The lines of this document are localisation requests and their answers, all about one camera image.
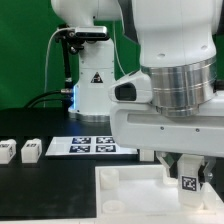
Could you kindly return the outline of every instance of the green backdrop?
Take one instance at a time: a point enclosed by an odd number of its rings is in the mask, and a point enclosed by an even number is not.
[[[0,109],[23,107],[44,91],[44,67],[48,40],[58,24],[63,23],[53,12],[50,0],[1,0],[0,9]],[[112,23],[103,23],[111,36]],[[121,35],[116,22],[117,46],[125,72],[139,68],[139,47]],[[218,74],[224,77],[224,40],[216,37]],[[72,56],[72,75],[78,80],[77,56]],[[48,90],[63,88],[62,51],[53,43],[49,61]],[[116,78],[121,72],[116,64]]]

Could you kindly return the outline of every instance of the white box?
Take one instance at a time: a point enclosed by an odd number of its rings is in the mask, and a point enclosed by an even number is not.
[[[8,164],[16,154],[16,141],[13,139],[0,142],[0,164]]]
[[[42,153],[40,139],[28,140],[21,150],[22,163],[37,163]]]

